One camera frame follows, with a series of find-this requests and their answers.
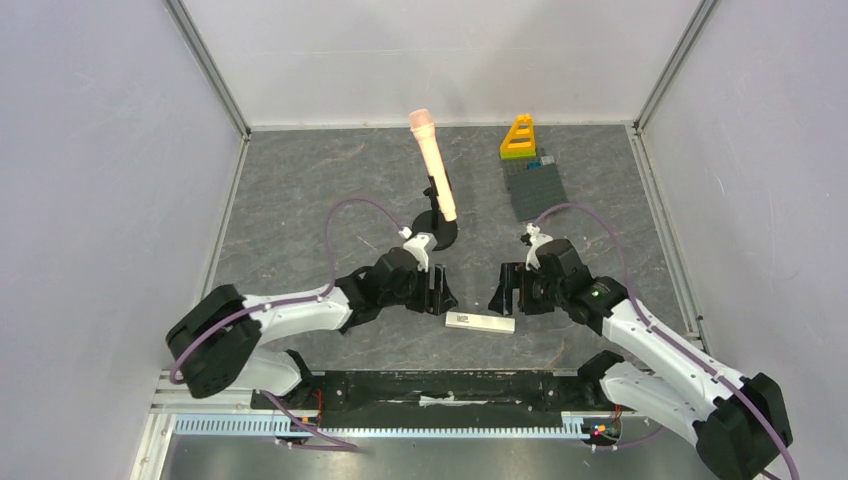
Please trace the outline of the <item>white boxed remote with display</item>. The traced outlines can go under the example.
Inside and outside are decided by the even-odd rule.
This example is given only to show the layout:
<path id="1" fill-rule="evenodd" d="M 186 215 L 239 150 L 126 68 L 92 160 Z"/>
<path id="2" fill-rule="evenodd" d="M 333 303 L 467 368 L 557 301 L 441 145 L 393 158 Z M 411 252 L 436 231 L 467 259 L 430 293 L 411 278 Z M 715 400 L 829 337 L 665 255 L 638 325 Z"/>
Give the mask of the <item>white boxed remote with display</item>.
<path id="1" fill-rule="evenodd" d="M 513 318 L 450 311 L 445 316 L 448 328 L 512 335 L 516 324 Z"/>

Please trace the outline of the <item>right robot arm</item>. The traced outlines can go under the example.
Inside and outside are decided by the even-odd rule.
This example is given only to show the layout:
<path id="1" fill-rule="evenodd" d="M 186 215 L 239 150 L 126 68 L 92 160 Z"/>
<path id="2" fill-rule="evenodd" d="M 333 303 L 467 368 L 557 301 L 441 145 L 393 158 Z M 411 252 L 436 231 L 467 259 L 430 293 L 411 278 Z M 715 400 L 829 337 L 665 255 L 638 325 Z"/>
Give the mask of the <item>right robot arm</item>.
<path id="1" fill-rule="evenodd" d="M 692 445 L 720 479 L 753 479 L 782 458 L 798 478 L 793 434 L 779 385 L 764 373 L 746 376 L 671 330 L 609 276 L 595 276 L 567 239 L 522 238 L 524 261 L 504 263 L 489 302 L 498 314 L 560 309 L 643 363 L 603 351 L 579 370 L 577 392 L 591 408 L 609 402 L 659 423 Z"/>

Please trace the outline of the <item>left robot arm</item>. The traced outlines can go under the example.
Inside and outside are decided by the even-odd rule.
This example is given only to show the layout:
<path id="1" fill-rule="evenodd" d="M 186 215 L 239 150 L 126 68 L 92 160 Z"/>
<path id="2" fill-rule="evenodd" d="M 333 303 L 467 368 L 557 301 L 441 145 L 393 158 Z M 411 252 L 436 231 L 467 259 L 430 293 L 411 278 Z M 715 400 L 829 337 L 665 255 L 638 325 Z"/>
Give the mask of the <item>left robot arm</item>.
<path id="1" fill-rule="evenodd" d="M 423 267 L 400 247 L 310 291 L 243 295 L 232 284 L 220 285 L 166 334 L 175 360 L 172 379 L 196 399 L 234 387 L 264 390 L 301 408 L 314 393 L 304 361 L 295 351 L 271 352 L 265 344 L 311 331 L 344 334 L 391 307 L 438 316 L 456 305 L 444 266 Z"/>

